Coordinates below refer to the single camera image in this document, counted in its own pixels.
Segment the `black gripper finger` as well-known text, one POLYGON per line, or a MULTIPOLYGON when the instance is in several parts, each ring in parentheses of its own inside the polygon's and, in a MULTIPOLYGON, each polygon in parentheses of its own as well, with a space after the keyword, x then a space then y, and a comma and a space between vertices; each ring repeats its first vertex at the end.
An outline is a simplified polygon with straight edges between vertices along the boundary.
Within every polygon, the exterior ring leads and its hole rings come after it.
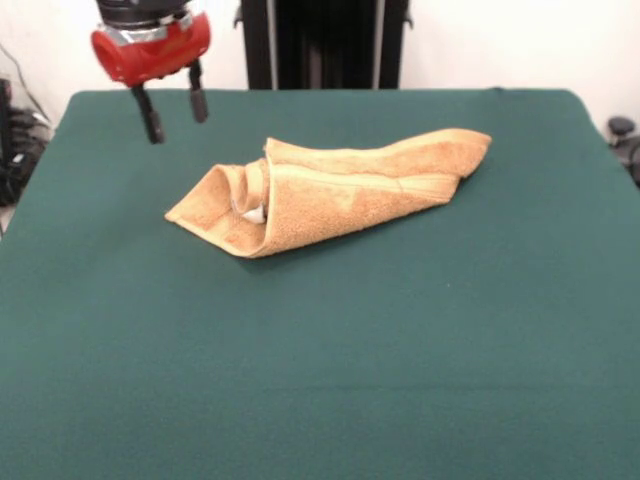
POLYGON ((162 144, 165 141, 162 124, 158 112, 154 109, 151 98, 143 84, 131 88, 131 93, 137 102, 148 140, 152 144, 162 144))
POLYGON ((189 64, 190 102, 194 120, 204 123, 209 116, 205 92, 202 88, 202 66, 198 58, 189 64))

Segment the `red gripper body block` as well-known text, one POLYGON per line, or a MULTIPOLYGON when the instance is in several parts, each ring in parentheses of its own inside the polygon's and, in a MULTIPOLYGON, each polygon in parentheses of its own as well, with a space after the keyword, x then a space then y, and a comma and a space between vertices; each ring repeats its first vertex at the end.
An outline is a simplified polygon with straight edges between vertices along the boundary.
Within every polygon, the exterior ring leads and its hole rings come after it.
POLYGON ((102 25, 91 34, 94 53, 106 74, 122 84, 142 84, 189 66, 209 48, 206 13, 192 13, 166 25, 118 30, 102 25))

